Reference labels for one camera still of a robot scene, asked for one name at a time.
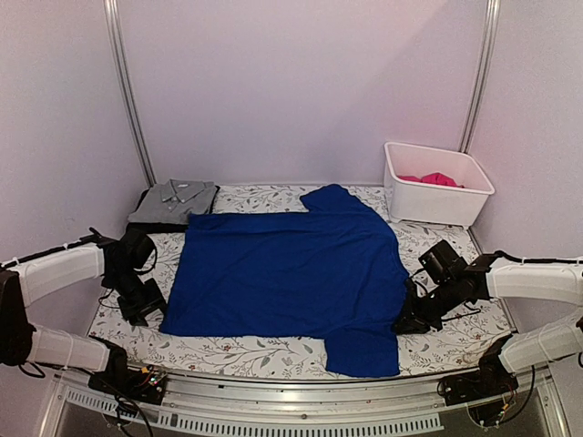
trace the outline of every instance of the shirt sleeve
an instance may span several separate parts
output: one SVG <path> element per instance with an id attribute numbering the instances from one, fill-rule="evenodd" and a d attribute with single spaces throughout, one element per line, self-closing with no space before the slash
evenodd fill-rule
<path id="1" fill-rule="evenodd" d="M 399 346 L 388 324 L 340 328 L 324 339 L 326 370 L 355 378 L 399 374 Z"/>
<path id="2" fill-rule="evenodd" d="M 346 188 L 337 184 L 328 185 L 303 195 L 303 205 L 310 212 L 373 212 Z"/>

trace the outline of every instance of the blue shirt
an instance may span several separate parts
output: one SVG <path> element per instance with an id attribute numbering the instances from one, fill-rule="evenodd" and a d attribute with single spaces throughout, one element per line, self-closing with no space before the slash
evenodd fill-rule
<path id="1" fill-rule="evenodd" d="M 162 332 L 324 339 L 327 370 L 399 373 L 391 325 L 408 274 L 396 236 L 344 188 L 309 212 L 191 216 Z"/>

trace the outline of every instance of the laundry basket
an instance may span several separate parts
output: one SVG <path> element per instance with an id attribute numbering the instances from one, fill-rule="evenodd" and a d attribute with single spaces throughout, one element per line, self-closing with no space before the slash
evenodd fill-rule
<path id="1" fill-rule="evenodd" d="M 424 221 L 470 227 L 494 187 L 466 154 L 405 143 L 384 144 L 384 192 L 392 222 Z M 403 180 L 443 173 L 463 186 L 445 187 Z"/>

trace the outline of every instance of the floral tablecloth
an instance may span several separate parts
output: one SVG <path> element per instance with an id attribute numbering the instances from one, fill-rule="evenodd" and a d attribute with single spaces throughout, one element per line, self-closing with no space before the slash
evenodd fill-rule
<path id="1" fill-rule="evenodd" d="M 227 186 L 217 197 L 214 212 L 283 212 L 305 210 L 299 197 L 317 187 Z M 347 187 L 351 194 L 372 207 L 388 222 L 382 187 Z M 477 253 L 469 235 L 460 227 L 403 221 L 389 223 L 399 240 L 399 253 L 405 267 L 419 269 L 417 258 L 440 239 L 446 239 L 467 261 Z M 154 270 L 143 277 L 154 278 L 165 298 L 170 294 L 179 265 L 184 234 L 151 235 L 158 248 Z M 433 284 L 420 275 L 431 289 Z M 134 362 L 151 363 L 175 370 L 276 379 L 338 379 L 342 375 L 325 370 L 323 340 L 292 338 L 199 338 L 162 334 L 161 314 L 151 314 L 149 327 L 132 327 L 115 309 L 117 294 L 104 300 L 90 329 L 91 335 L 111 340 L 128 351 Z M 497 338 L 510 332 L 498 301 L 479 301 L 479 314 L 445 323 L 444 329 L 425 335 L 399 336 L 402 376 L 473 367 L 480 355 Z M 463 314 L 456 309 L 449 316 Z"/>

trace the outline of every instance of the shirt collar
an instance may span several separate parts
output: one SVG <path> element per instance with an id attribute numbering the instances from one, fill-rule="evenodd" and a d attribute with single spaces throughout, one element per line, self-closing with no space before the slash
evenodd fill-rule
<path id="1" fill-rule="evenodd" d="M 160 198 L 162 202 L 173 200 L 186 203 L 197 196 L 205 188 L 205 185 L 204 182 L 170 179 L 161 187 Z"/>

